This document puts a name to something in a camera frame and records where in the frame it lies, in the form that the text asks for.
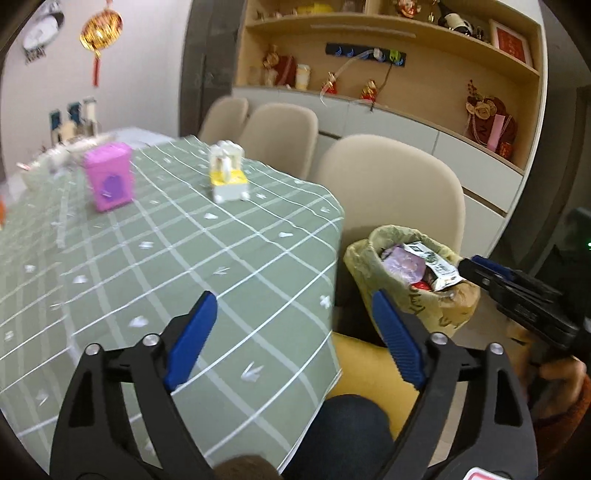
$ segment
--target yellow chair seat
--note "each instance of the yellow chair seat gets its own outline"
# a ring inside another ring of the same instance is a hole
[[[372,400],[387,413],[392,436],[398,437],[418,392],[402,380],[387,348],[335,332],[332,339],[343,374],[328,398],[355,394]]]

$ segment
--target screw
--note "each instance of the screw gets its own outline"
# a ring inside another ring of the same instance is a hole
[[[91,343],[89,346],[86,347],[84,350],[86,355],[96,355],[100,352],[100,345],[98,343]]]
[[[150,333],[149,335],[146,335],[143,338],[142,343],[145,346],[154,346],[154,345],[158,345],[159,341],[160,341],[160,337],[158,335],[156,335],[155,333]]]
[[[431,335],[431,341],[437,345],[445,345],[447,343],[447,335],[443,333],[434,333]]]
[[[500,343],[491,343],[488,348],[490,348],[491,352],[495,355],[502,355],[505,351]]]

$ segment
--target trash can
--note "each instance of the trash can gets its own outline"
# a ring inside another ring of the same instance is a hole
[[[345,252],[345,265],[359,287],[372,322],[372,296],[383,288],[402,311],[415,314],[429,332],[443,332],[451,337],[474,314],[480,299],[480,288],[471,282],[462,281],[443,291],[428,291],[406,284],[392,275],[382,265],[380,255],[393,245],[412,242],[422,242],[456,267],[462,259],[450,248],[418,230],[385,225],[376,228],[369,238],[349,245]]]

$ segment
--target clock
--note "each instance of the clock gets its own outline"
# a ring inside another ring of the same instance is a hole
[[[27,63],[45,56],[45,47],[57,38],[64,24],[59,2],[47,2],[40,12],[41,16],[35,20],[22,41]]]

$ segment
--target purple plastic wrapper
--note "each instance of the purple plastic wrapper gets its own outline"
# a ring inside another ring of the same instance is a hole
[[[382,254],[382,263],[388,272],[409,285],[421,281],[426,269],[422,258],[402,247],[385,250]]]

